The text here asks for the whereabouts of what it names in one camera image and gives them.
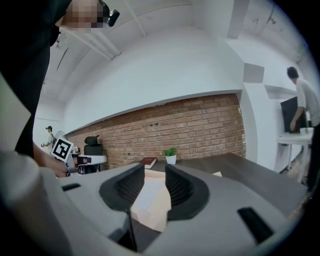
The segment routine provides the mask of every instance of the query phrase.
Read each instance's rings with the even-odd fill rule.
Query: black chair
[[[98,137],[97,136],[90,136],[86,137],[84,140],[84,143],[86,144],[84,146],[84,154],[88,156],[102,156],[103,146],[102,144],[98,144]],[[87,165],[84,168],[84,174],[92,174],[96,173],[100,170],[100,164],[95,165]]]

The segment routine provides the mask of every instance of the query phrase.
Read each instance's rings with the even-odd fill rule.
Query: dark wooden desk
[[[166,164],[166,161],[157,161],[151,170],[164,172]],[[240,182],[259,194],[286,217],[291,215],[307,191],[307,187],[296,180],[232,153],[179,160],[176,164],[211,174],[221,172],[222,177]],[[133,223],[133,230],[139,252],[143,252],[160,234],[137,221]]]

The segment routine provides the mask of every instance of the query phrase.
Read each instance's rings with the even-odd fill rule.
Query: black shirt
[[[7,1],[2,10],[0,71],[31,113],[16,151],[34,156],[33,126],[40,92],[49,66],[51,31],[71,0]]]

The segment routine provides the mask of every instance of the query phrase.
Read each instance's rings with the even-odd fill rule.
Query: potted plant
[[[164,150],[163,153],[165,155],[166,162],[171,165],[176,164],[177,155],[176,155],[177,149],[172,147],[169,150]]]

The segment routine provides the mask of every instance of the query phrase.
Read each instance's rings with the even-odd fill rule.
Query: black headphone
[[[120,12],[116,9],[110,12],[108,5],[106,5],[104,1],[98,0],[98,2],[103,7],[102,16],[97,17],[97,24],[94,24],[93,26],[99,28],[102,27],[104,23],[107,23],[109,27],[113,27],[120,16]]]

